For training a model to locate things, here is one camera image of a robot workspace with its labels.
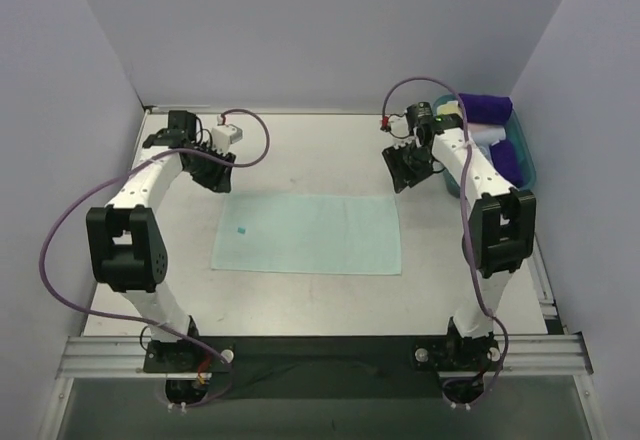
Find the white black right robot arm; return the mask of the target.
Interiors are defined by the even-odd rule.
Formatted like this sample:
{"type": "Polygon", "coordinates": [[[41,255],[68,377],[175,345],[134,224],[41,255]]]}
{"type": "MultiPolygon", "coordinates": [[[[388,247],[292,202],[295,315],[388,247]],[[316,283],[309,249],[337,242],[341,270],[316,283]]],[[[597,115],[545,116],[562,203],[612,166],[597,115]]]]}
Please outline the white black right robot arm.
{"type": "Polygon", "coordinates": [[[452,368],[466,369],[479,358],[475,339],[493,333],[506,285],[532,254],[536,198],[486,159],[460,113],[436,115],[419,102],[401,116],[383,116],[381,130],[393,138],[382,157],[397,194],[434,176],[438,166],[459,186],[462,251],[472,287],[451,318],[457,336],[444,343],[443,356],[452,368]]]}

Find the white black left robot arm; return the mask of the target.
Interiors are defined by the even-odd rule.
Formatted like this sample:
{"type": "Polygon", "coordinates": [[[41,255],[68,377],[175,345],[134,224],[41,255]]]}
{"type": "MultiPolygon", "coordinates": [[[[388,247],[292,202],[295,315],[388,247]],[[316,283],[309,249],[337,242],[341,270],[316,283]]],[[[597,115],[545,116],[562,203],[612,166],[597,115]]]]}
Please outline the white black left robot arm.
{"type": "Polygon", "coordinates": [[[171,183],[186,172],[198,185],[214,193],[231,191],[232,144],[242,130],[222,120],[200,134],[199,117],[171,110],[167,125],[143,142],[138,164],[106,206],[86,215],[94,277],[121,294],[139,316],[156,324],[150,328],[152,352],[166,355],[181,372],[195,369],[202,359],[192,317],[179,306],[166,275],[169,258],[155,211],[171,183]]]}

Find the green and yellow patterned towel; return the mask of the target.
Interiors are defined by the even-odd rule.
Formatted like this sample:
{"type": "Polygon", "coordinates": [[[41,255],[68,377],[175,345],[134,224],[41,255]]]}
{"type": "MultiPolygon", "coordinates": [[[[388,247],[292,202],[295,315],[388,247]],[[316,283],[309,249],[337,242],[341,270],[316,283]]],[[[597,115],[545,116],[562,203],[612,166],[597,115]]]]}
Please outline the green and yellow patterned towel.
{"type": "Polygon", "coordinates": [[[450,100],[436,108],[436,114],[441,115],[457,115],[462,116],[462,111],[457,100],[450,100]]]}

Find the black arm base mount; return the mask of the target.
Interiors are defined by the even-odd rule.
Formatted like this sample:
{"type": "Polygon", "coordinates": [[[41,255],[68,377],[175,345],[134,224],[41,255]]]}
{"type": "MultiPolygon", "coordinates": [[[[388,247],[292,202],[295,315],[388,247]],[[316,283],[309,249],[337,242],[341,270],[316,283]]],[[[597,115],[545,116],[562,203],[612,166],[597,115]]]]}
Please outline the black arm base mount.
{"type": "Polygon", "coordinates": [[[405,400],[472,403],[501,367],[491,336],[206,337],[146,347],[142,370],[165,376],[164,392],[195,406],[231,400],[405,400]]]}

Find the light mint towel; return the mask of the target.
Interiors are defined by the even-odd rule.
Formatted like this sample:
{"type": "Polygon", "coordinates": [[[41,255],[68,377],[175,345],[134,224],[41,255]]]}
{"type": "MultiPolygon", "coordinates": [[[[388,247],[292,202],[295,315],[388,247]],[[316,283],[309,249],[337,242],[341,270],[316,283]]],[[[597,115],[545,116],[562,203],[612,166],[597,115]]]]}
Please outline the light mint towel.
{"type": "Polygon", "coordinates": [[[402,249],[395,200],[391,196],[231,195],[218,222],[211,268],[399,275],[402,249]]]}

